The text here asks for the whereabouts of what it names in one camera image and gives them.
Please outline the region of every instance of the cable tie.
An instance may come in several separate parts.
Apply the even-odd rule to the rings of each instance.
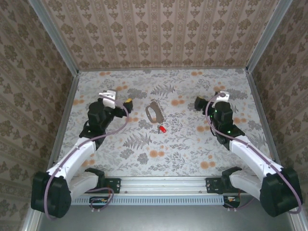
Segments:
[[[248,148],[248,146],[249,146],[250,144],[251,144],[251,142],[248,141],[247,144],[246,144],[246,148]]]

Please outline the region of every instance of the red object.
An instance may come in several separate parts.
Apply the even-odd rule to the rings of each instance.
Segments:
[[[163,126],[159,126],[159,129],[160,129],[163,133],[166,133],[166,131],[167,131]]]

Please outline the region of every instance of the patterned wall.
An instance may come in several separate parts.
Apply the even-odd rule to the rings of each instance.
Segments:
[[[26,0],[0,1],[0,230],[17,230],[45,170],[72,76]]]
[[[278,0],[44,0],[80,69],[245,66]]]
[[[294,0],[253,76],[282,163],[308,193],[308,1]]]

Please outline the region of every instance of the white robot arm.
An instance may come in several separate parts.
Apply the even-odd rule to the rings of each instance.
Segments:
[[[78,176],[75,174],[83,162],[100,147],[106,136],[105,130],[114,117],[122,118],[131,113],[131,99],[123,104],[123,108],[117,107],[115,100],[116,91],[100,93],[97,102],[89,106],[89,120],[84,124],[74,147],[47,172],[35,174],[31,196],[32,209],[45,212],[47,204],[48,213],[61,218],[67,213],[72,200],[88,190],[105,187],[104,172],[100,170],[89,168]]]
[[[243,190],[258,199],[266,212],[273,217],[303,203],[296,172],[292,168],[283,168],[258,150],[245,133],[233,124],[233,112],[228,103],[229,93],[221,91],[217,94],[219,95],[214,102],[197,97],[195,109],[208,115],[208,122],[215,128],[213,135],[218,142],[239,156],[253,170],[255,176],[247,174],[239,167],[227,169],[222,172],[221,179],[209,180],[210,183],[207,181],[208,192],[223,194]],[[291,185],[298,198],[282,177]]]

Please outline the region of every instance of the purple cable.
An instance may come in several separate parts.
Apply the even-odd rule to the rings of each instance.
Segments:
[[[89,190],[89,191],[87,191],[87,193],[92,193],[92,192],[97,192],[97,191],[100,191],[100,190],[110,190],[111,191],[111,197],[110,197],[110,199],[109,199],[109,201],[107,201],[107,203],[102,207],[102,208],[100,208],[100,210],[103,210],[103,209],[105,209],[109,204],[110,204],[110,202],[112,201],[112,199],[113,199],[113,197],[114,197],[114,195],[115,195],[115,191],[112,189],[112,188],[107,188],[107,187],[105,187],[105,188],[99,188],[99,189],[91,189],[91,190]],[[94,201],[97,201],[98,199],[93,199],[93,200],[91,200],[91,204],[90,204],[90,207],[93,209],[93,202]]]
[[[91,138],[87,141],[84,141],[82,142],[80,145],[78,145],[69,155],[67,155],[67,157],[63,160],[63,162],[59,165],[59,167],[55,170],[55,172],[51,175],[51,177],[49,178],[48,182],[47,182],[47,185],[46,185],[46,189],[45,189],[45,193],[44,193],[44,212],[46,214],[46,217],[49,219],[49,220],[56,220],[56,218],[52,218],[49,213],[48,213],[48,207],[47,207],[47,198],[48,198],[48,191],[49,191],[49,188],[50,188],[50,185],[51,185],[51,182],[54,178],[54,176],[59,172],[60,168],[63,167],[63,165],[67,162],[67,160],[80,148],[82,147],[83,145],[85,145],[86,143],[88,142],[91,142],[91,141],[95,141],[97,139],[100,139],[100,138],[104,138],[106,136],[110,136],[110,135],[113,135],[113,134],[116,134],[117,132],[119,132],[120,130],[122,130],[128,123],[128,119],[129,119],[129,113],[127,111],[127,109],[124,107],[124,105],[122,103],[119,103],[117,102],[116,100],[114,99],[111,99],[109,97],[105,97],[105,96],[100,96],[100,98],[103,98],[103,99],[109,99],[113,102],[115,102],[117,105],[120,105],[120,107],[122,109],[124,109],[125,113],[126,113],[126,120],[125,120],[125,123],[122,127],[120,127],[118,130],[115,130],[115,131],[112,131],[110,133],[107,133],[107,134],[104,134],[104,135],[101,135],[101,136],[97,136],[97,137],[94,137],[94,138]]]
[[[225,97],[226,94],[225,93],[218,93],[217,95],[215,95],[214,97],[212,97],[210,99],[210,101],[208,102],[208,104],[206,105],[206,108],[205,108],[205,116],[206,116],[206,120],[207,120],[207,123],[210,125],[210,127],[216,132],[218,133],[219,135],[222,135],[228,139],[231,139],[231,140],[235,140],[239,143],[242,143],[244,145],[246,145],[246,147],[249,147],[252,151],[254,151],[266,164],[269,165],[269,167],[271,167],[280,177],[281,179],[284,181],[284,183],[289,187],[289,189],[291,190],[291,192],[294,194],[296,200],[297,200],[297,203],[298,203],[298,210],[297,211],[289,211],[290,214],[299,214],[300,211],[302,210],[302,203],[299,199],[299,196],[298,194],[296,193],[295,189],[292,187],[292,185],[287,181],[287,179],[283,176],[283,174],[274,166],[271,165],[270,161],[268,161],[263,155],[261,155],[259,153],[259,151],[257,149],[255,149],[253,146],[249,145],[249,143],[246,143],[238,138],[235,138],[235,137],[232,137],[232,136],[228,136],[218,130],[216,130],[216,128],[212,125],[212,123],[210,122],[210,119],[208,118],[208,115],[207,115],[207,111],[208,111],[208,108],[210,106],[210,103],[211,102],[214,102],[214,100],[218,97],[218,96],[221,96],[221,97]]]

